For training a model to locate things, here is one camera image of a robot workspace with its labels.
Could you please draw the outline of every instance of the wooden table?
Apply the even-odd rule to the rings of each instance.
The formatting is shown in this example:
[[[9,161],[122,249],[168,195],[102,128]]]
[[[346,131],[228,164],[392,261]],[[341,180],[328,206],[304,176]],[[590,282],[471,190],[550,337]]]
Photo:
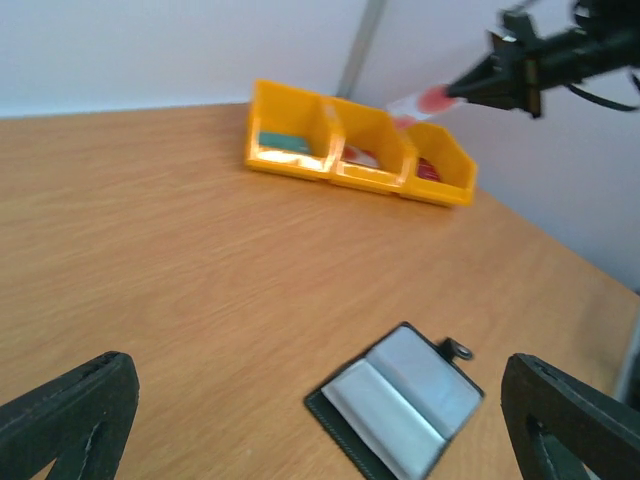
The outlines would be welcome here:
[[[0,403],[107,350],[119,478],[358,479],[303,408],[400,321],[487,393],[433,479],[518,478],[509,355],[611,391],[638,298],[491,196],[448,210],[246,171],[245,106],[0,122]]]

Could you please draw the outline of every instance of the black wallet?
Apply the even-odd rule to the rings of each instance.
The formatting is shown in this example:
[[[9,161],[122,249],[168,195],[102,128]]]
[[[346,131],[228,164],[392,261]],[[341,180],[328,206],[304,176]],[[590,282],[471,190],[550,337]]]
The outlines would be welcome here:
[[[484,398],[453,363],[472,356],[452,339],[435,345],[404,322],[304,404],[365,478],[424,479]]]

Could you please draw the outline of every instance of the red and white object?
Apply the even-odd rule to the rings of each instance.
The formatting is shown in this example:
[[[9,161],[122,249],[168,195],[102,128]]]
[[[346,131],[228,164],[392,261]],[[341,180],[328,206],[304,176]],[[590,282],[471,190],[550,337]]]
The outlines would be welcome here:
[[[371,152],[354,147],[353,145],[344,146],[342,160],[355,165],[362,165],[363,167],[380,168],[378,160],[376,160],[376,157],[374,157]]]
[[[416,176],[418,178],[422,178],[423,180],[432,180],[434,182],[442,181],[440,180],[440,174],[435,169],[435,167],[424,158],[420,158],[418,160],[418,169],[416,171]]]
[[[462,103],[457,98],[449,98],[446,91],[446,85],[434,85],[390,103],[387,111],[394,118],[397,128],[408,128]]]

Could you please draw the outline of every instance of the teal object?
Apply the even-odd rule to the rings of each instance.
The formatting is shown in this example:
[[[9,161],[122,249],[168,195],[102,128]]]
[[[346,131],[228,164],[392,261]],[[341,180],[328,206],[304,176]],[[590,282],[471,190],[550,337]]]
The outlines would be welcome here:
[[[258,143],[262,147],[278,148],[296,153],[310,154],[309,144],[302,137],[284,135],[282,133],[260,132]]]

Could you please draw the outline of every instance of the yellow storage bin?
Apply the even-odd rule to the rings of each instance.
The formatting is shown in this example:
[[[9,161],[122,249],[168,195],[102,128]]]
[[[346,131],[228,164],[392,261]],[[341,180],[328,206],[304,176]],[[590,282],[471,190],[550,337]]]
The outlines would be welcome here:
[[[409,127],[406,133],[418,154],[412,160],[400,194],[443,205],[470,205],[473,202],[478,168],[449,131],[438,125],[417,123]],[[417,176],[420,158],[433,165],[440,182]]]
[[[431,169],[421,171],[424,178],[421,158]],[[255,85],[245,161],[256,170],[442,205],[469,205],[477,172],[443,127],[399,131],[383,110],[268,80]]]
[[[415,163],[416,152],[407,137],[382,110],[339,98],[330,98],[330,102],[344,132],[344,145],[370,152],[378,168],[345,161],[340,154],[329,181],[379,193],[400,193]]]
[[[344,137],[326,97],[258,80],[249,115],[246,164],[308,179],[328,178]]]

